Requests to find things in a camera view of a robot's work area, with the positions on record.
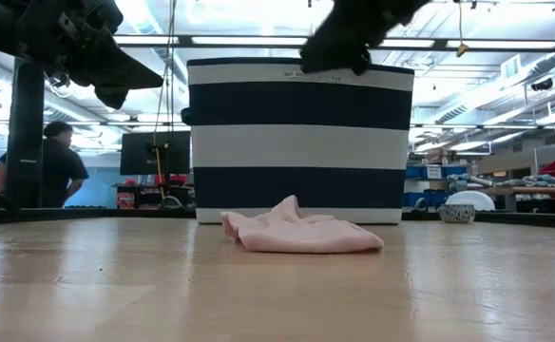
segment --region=small bowl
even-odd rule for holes
[[[473,204],[445,204],[438,209],[438,214],[445,223],[473,223],[476,219]]]

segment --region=person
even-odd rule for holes
[[[62,208],[89,178],[79,155],[70,149],[72,126],[63,122],[49,123],[43,131],[42,207]],[[7,154],[0,158],[0,191],[5,187]]]

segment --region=white stripe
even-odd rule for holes
[[[224,64],[190,66],[189,85],[244,82],[310,82],[347,86],[371,86],[412,91],[414,76],[400,72],[369,70],[356,76],[349,69],[303,74],[299,65]]]
[[[306,124],[194,126],[194,167],[345,167],[404,170],[404,130]]]
[[[197,220],[201,224],[220,223],[220,212],[240,213],[248,218],[269,213],[270,208],[254,209],[205,209],[198,208]],[[305,215],[330,215],[356,224],[397,224],[402,219],[402,209],[320,209],[302,208]]]

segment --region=black pole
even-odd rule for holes
[[[16,59],[5,194],[21,208],[41,206],[44,93],[43,70]]]

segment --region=computer monitor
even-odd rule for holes
[[[157,175],[155,143],[160,147],[160,166],[163,175],[184,175],[190,172],[191,132],[128,133],[122,138],[120,173],[123,176]]]

